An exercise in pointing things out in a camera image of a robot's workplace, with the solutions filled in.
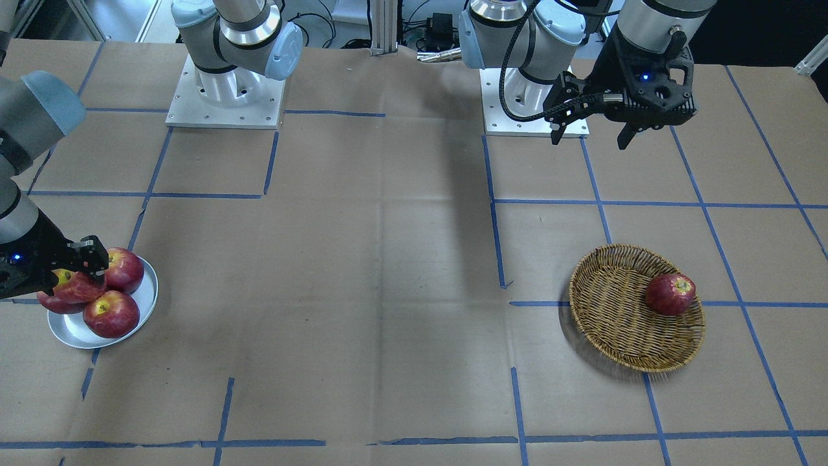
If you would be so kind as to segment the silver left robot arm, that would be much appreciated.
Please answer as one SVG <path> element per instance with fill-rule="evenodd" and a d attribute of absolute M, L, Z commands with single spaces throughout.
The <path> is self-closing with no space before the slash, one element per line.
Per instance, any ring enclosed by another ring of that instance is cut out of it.
<path fill-rule="evenodd" d="M 480 70 L 488 135 L 548 135 L 600 114 L 623 124 L 621 150 L 648 129 L 696 114 L 689 42 L 713 1 L 625 1 L 586 78 L 576 49 L 611 14 L 609 1 L 470 1 L 458 18 L 465 65 Z"/>

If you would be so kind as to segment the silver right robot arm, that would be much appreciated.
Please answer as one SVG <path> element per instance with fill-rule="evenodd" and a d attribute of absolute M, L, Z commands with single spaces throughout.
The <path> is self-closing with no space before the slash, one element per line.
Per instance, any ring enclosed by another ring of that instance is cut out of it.
<path fill-rule="evenodd" d="M 303 36 L 270 1 L 177 1 L 172 15 L 196 79 L 210 102 L 248 104 L 242 84 L 282 82 L 295 71 Z M 514 121 L 546 119 L 558 142 L 563 128 L 591 114 L 620 118 L 644 82 L 633 72 L 640 50 L 632 32 L 644 14 L 626 3 L 591 74 L 567 70 L 583 35 L 585 12 L 558 1 L 471 1 L 459 17 L 461 55 L 469 68 L 498 69 L 500 106 Z M 82 272 L 101 284 L 107 264 L 96 236 L 66 239 L 18 188 L 13 177 L 76 129 L 85 106 L 58 77 L 30 72 L 2 79 L 2 297 L 58 284 L 56 269 Z"/>

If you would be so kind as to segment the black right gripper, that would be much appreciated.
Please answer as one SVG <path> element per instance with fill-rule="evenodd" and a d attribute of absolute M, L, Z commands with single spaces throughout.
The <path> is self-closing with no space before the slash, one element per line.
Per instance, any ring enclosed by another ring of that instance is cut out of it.
<path fill-rule="evenodd" d="M 83 272 L 94 283 L 104 282 L 109 265 L 106 248 L 97 236 L 79 242 L 66 239 L 39 210 L 32 227 L 16 239 L 2 239 L 1 298 L 12 298 L 57 286 L 57 269 Z"/>

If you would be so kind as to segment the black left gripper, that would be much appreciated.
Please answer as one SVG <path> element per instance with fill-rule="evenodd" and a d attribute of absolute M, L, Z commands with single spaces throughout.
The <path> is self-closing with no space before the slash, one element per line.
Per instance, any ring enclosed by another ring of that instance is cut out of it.
<path fill-rule="evenodd" d="M 544 101 L 544 119 L 557 124 L 551 144 L 562 141 L 567 124 L 592 114 L 625 123 L 617 136 L 619 150 L 642 129 L 685 123 L 696 113 L 688 42 L 683 30 L 668 30 L 666 50 L 648 51 L 613 29 L 588 77 L 562 72 L 558 82 L 564 89 L 551 91 Z"/>

